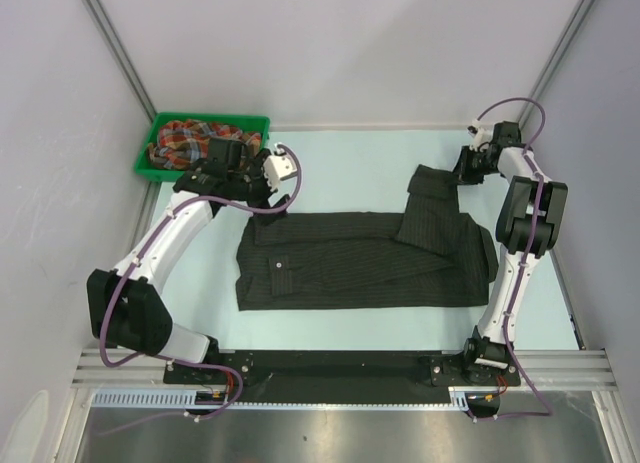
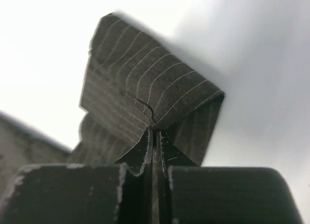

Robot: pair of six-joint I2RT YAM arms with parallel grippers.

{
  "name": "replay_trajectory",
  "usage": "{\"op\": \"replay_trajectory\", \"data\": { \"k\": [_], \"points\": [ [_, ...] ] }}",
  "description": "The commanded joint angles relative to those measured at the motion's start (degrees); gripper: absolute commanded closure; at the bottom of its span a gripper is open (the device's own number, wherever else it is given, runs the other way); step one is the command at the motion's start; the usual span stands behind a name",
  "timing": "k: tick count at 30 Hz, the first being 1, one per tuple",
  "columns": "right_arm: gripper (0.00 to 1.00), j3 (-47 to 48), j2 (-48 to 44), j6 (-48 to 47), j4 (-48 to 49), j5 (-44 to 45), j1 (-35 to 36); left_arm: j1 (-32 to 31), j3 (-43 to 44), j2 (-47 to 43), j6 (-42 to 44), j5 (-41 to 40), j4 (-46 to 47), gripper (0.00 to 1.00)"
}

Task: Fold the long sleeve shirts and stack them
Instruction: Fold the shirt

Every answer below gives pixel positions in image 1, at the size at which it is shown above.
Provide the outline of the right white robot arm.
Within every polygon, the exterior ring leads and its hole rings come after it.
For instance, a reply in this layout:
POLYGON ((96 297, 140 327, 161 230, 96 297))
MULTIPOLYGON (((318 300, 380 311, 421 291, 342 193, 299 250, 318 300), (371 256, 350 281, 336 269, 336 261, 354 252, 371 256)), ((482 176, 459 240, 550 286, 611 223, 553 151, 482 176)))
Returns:
POLYGON ((460 185, 478 185, 498 174, 509 183, 495 227, 500 259, 488 305, 467 339, 461 373, 474 385, 497 383, 516 366, 516 320, 531 275, 559 237, 568 187, 549 178, 521 142, 519 125, 491 129, 475 120, 472 143, 461 150, 454 175, 460 185))

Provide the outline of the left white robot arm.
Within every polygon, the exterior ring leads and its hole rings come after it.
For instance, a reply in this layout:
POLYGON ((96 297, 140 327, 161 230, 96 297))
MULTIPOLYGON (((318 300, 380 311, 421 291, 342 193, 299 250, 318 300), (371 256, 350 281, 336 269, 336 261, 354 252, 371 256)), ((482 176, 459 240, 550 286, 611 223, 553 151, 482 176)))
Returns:
POLYGON ((197 381, 214 380, 221 370, 218 341, 177 324, 162 292, 192 240, 225 208, 271 217, 286 211, 293 199, 270 198, 282 182, 299 180, 300 163, 283 144, 250 155, 236 140, 197 160, 175 182, 161 217, 139 243, 113 268, 94 270, 87 280, 91 329, 103 363, 117 361, 108 346, 184 365, 197 381))

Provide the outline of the black pinstripe long sleeve shirt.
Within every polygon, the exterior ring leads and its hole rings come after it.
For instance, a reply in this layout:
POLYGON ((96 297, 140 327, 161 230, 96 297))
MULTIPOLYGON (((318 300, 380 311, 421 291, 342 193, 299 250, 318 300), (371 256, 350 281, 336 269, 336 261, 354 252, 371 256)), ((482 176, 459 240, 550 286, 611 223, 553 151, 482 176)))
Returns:
POLYGON ((485 306, 498 258, 459 209, 449 171, 420 165, 401 213, 249 219, 237 251, 241 311, 485 306))

